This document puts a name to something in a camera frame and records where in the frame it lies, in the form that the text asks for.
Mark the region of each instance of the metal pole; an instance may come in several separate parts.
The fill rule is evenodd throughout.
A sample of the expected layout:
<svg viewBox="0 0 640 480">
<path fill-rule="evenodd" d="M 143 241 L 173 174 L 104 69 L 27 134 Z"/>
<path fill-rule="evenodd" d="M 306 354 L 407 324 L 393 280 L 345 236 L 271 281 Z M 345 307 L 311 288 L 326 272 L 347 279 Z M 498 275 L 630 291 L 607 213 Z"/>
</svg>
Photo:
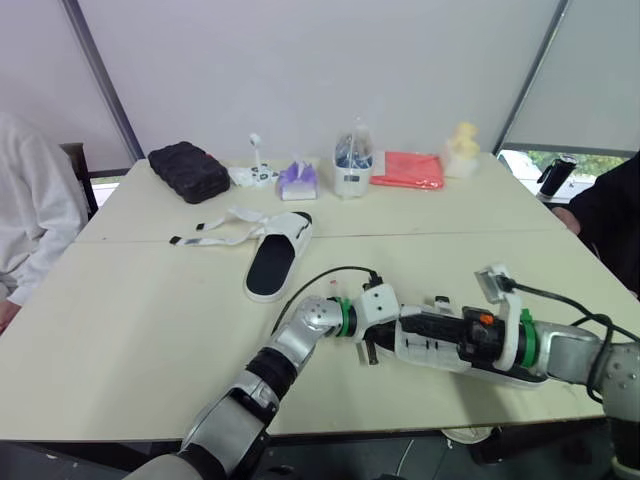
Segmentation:
<svg viewBox="0 0 640 480">
<path fill-rule="evenodd" d="M 67 13 L 67 16 L 69 17 L 69 20 L 71 21 L 71 25 L 80 42 L 82 51 L 89 62 L 93 76 L 98 82 L 100 92 L 102 93 L 102 96 L 107 103 L 107 107 L 109 108 L 118 130 L 122 135 L 122 139 L 124 140 L 129 156 L 131 157 L 131 163 L 133 164 L 136 160 L 144 158 L 144 153 L 142 151 L 142 147 L 140 147 L 136 134 L 131 127 L 129 118 L 122 107 L 122 103 L 118 98 L 118 94 L 111 82 L 109 73 L 104 66 L 98 47 L 93 40 L 91 31 L 89 30 L 89 25 L 87 25 L 87 20 L 84 18 L 84 14 L 82 13 L 82 9 L 80 8 L 77 0 L 60 1 Z"/>
<path fill-rule="evenodd" d="M 502 131 L 498 136 L 498 141 L 493 147 L 494 155 L 497 155 L 500 149 L 502 148 L 502 144 L 504 143 L 505 139 L 509 135 L 511 128 L 513 127 L 513 124 L 518 118 L 518 115 L 520 114 L 520 110 L 522 110 L 522 106 L 524 105 L 524 101 L 529 95 L 529 91 L 531 90 L 533 82 L 538 76 L 538 72 L 540 71 L 540 67 L 544 62 L 544 59 L 547 56 L 547 53 L 549 53 L 551 44 L 553 43 L 553 40 L 556 34 L 558 33 L 558 29 L 560 28 L 560 23 L 564 19 L 564 16 L 567 13 L 567 9 L 569 8 L 570 4 L 571 4 L 571 0 L 560 0 L 558 2 L 556 11 L 554 12 L 553 17 L 551 18 L 551 22 L 549 23 L 547 32 L 545 33 L 544 38 L 542 39 L 542 43 L 538 48 L 538 52 L 536 53 L 533 63 L 531 64 L 531 68 L 529 68 L 529 72 L 527 73 L 527 77 L 525 78 L 522 88 L 520 89 L 520 93 L 518 93 L 518 97 L 516 98 L 516 101 L 513 104 L 511 111 L 509 112 L 509 116 L 507 117 L 504 127 L 502 127 Z"/>
</svg>

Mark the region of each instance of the black towel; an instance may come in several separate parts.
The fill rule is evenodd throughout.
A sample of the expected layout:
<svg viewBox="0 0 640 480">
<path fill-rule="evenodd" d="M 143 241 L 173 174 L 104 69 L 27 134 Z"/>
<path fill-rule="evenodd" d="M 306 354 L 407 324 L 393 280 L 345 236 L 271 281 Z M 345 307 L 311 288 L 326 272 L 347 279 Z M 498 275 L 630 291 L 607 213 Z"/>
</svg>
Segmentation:
<svg viewBox="0 0 640 480">
<path fill-rule="evenodd" d="M 200 203 L 229 190 L 227 169 L 189 142 L 154 150 L 149 153 L 149 163 L 187 203 Z"/>
</svg>

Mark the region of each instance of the person's hand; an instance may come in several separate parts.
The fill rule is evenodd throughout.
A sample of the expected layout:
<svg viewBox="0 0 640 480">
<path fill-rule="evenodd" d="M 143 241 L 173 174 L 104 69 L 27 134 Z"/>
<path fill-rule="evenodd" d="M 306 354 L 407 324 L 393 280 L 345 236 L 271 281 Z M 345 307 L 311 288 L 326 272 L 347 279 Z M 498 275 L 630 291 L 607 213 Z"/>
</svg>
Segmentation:
<svg viewBox="0 0 640 480">
<path fill-rule="evenodd" d="M 573 213 L 571 213 L 566 208 L 556 207 L 551 210 L 553 214 L 560 219 L 562 223 L 564 223 L 569 230 L 578 235 L 580 233 L 580 221 L 575 217 Z"/>
<path fill-rule="evenodd" d="M 9 326 L 13 317 L 20 311 L 20 305 L 16 305 L 9 300 L 0 302 L 0 334 Z"/>
</svg>

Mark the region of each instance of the purple tissue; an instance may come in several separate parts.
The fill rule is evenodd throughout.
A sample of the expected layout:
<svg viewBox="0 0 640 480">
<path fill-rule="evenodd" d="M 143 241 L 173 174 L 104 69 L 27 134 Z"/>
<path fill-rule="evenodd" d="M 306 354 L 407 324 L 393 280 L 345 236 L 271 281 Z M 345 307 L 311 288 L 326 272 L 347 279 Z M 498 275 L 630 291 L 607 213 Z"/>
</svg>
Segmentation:
<svg viewBox="0 0 640 480">
<path fill-rule="evenodd" d="M 316 172 L 308 163 L 293 162 L 278 177 L 278 194 L 282 200 L 317 198 Z"/>
</svg>

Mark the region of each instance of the white strap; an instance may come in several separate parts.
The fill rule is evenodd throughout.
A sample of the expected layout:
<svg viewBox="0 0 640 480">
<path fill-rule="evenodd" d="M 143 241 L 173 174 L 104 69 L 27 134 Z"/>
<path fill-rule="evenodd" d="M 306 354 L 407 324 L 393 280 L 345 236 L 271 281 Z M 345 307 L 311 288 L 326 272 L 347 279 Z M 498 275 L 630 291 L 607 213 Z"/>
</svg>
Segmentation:
<svg viewBox="0 0 640 480">
<path fill-rule="evenodd" d="M 248 223 L 257 223 L 258 225 L 255 225 L 254 227 L 249 229 L 249 231 L 245 235 L 239 238 L 182 238 L 182 237 L 175 236 L 171 240 L 169 240 L 169 243 L 171 243 L 172 245 L 176 245 L 178 247 L 204 247 L 204 246 L 210 246 L 210 245 L 228 245 L 228 246 L 239 245 L 245 240 L 259 238 L 262 235 L 264 235 L 265 234 L 264 224 L 267 223 L 267 221 L 269 220 L 269 217 L 262 212 L 257 212 L 255 210 L 249 210 L 246 208 L 234 206 L 229 208 L 229 210 L 227 210 L 227 213 L 223 217 L 219 218 L 214 222 L 199 223 L 196 226 L 196 230 L 198 231 L 213 230 L 214 228 L 217 228 L 223 223 L 226 223 L 229 220 L 232 220 L 234 218 L 237 218 L 239 220 L 242 220 Z"/>
<path fill-rule="evenodd" d="M 233 206 L 229 208 L 229 210 L 227 210 L 227 213 L 225 213 L 224 216 L 220 217 L 218 220 L 211 223 L 199 223 L 196 226 L 196 230 L 203 232 L 207 230 L 213 230 L 214 228 L 218 228 L 223 223 L 228 222 L 229 220 L 232 220 L 234 218 L 249 223 L 266 223 L 269 217 L 267 217 L 262 212 Z"/>
</svg>

